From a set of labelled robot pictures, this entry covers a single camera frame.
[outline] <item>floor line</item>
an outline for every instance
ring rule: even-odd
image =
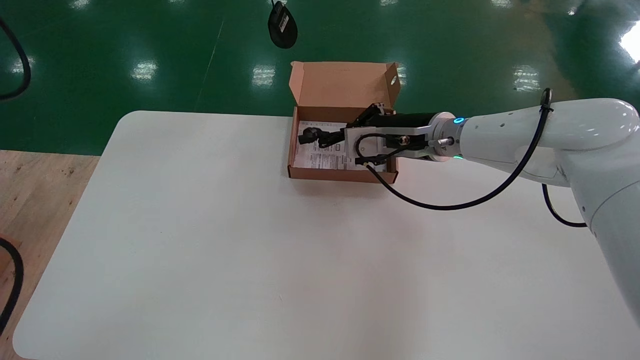
[[[216,54],[216,47],[218,46],[218,41],[220,40],[220,34],[222,34],[222,27],[224,25],[225,25],[225,19],[222,19],[222,24],[220,24],[220,30],[218,30],[218,37],[216,38],[216,43],[213,45],[213,51],[211,52],[211,57],[209,58],[207,71],[204,72],[204,76],[202,77],[202,84],[200,85],[200,91],[198,92],[198,97],[196,98],[196,104],[193,106],[193,111],[196,111],[196,108],[198,108],[198,103],[200,103],[200,96],[202,95],[202,89],[204,89],[204,83],[205,81],[207,81],[207,75],[209,75],[209,69],[211,68],[211,62],[213,61],[213,55]]]

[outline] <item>wooden floor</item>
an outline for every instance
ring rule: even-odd
[[[13,351],[13,330],[22,316],[86,187],[98,156],[0,151],[0,236],[24,261],[24,285],[0,338],[0,359],[22,359]],[[0,306],[13,284],[14,267],[0,253]]]

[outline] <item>instruction manual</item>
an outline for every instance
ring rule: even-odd
[[[298,135],[308,127],[317,127],[323,131],[333,133],[340,131],[346,124],[343,122],[315,122],[301,121],[298,126]],[[327,168],[334,170],[367,170],[366,167],[356,165],[353,159],[347,158],[344,142],[321,149],[318,142],[298,144],[293,159],[294,167],[302,168]],[[378,172],[386,171],[386,165],[378,165]]]

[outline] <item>black mouse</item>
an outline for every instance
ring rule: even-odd
[[[298,26],[291,16],[289,9],[281,1],[273,4],[271,14],[269,14],[269,34],[271,41],[282,49],[292,47],[298,39]]]

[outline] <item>cardboard box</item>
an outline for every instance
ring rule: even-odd
[[[293,111],[287,169],[291,179],[377,183],[368,170],[332,170],[294,167],[300,121],[352,122],[374,102],[392,108],[400,92],[396,63],[314,62],[291,63],[289,88],[298,104]],[[397,161],[387,161],[380,172],[386,182],[396,181]]]

